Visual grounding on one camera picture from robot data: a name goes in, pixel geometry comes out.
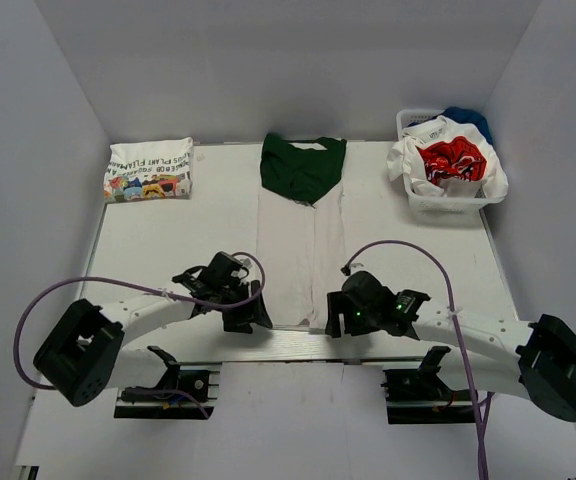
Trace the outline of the white green raglan t-shirt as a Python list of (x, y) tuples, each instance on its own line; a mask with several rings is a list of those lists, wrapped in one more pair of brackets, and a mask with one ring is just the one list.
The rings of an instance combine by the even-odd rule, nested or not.
[(278, 328), (321, 333), (327, 294), (346, 259), (342, 197), (347, 141), (265, 136), (259, 165), (257, 257), (264, 298)]

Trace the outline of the white red print t-shirt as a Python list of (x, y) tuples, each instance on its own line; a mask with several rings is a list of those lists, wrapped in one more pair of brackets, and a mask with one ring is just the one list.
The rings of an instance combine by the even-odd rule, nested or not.
[(508, 179), (492, 144), (472, 123), (444, 115), (406, 127), (388, 153), (389, 179), (406, 176), (424, 197), (503, 199)]

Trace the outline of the blue t-shirt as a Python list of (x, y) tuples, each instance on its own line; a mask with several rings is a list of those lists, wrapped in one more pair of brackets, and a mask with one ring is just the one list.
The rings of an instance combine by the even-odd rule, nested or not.
[(487, 119), (479, 112), (460, 107), (449, 107), (442, 112), (442, 115), (459, 124), (472, 124), (486, 141), (493, 146), (494, 140), (487, 122)]

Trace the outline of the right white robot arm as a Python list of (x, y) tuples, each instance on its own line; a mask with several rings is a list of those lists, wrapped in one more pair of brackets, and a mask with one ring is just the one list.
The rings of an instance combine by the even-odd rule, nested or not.
[(325, 332), (332, 338), (379, 331), (427, 341), (418, 367), (386, 371), (391, 403), (450, 402), (470, 386), (531, 401), (543, 412), (576, 423), (576, 334), (561, 319), (536, 322), (453, 313), (423, 292), (392, 292), (366, 271), (327, 295)]

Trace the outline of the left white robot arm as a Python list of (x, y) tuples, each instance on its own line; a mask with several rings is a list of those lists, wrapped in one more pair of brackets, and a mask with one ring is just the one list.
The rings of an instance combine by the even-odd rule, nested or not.
[(33, 358), (34, 367), (74, 407), (106, 389), (168, 402), (198, 400), (179, 387), (180, 363), (157, 346), (132, 349), (137, 339), (176, 323), (217, 312), (227, 333), (270, 329), (263, 290), (266, 272), (246, 252), (217, 252), (206, 265), (193, 266), (162, 288), (117, 279), (110, 285), (137, 291), (128, 300), (95, 305), (71, 303)]

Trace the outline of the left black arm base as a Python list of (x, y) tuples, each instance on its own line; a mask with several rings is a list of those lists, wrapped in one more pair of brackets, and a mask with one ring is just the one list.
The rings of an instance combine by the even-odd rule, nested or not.
[(207, 420), (219, 393), (219, 364), (183, 364), (160, 347), (122, 351), (109, 387), (116, 419)]

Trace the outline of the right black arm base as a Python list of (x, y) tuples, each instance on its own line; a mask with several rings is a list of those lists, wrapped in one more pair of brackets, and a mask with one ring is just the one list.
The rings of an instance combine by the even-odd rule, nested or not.
[(435, 346), (418, 366), (388, 366), (383, 371), (389, 425), (475, 423), (468, 390), (453, 390), (438, 376), (440, 361), (451, 352), (448, 346)]

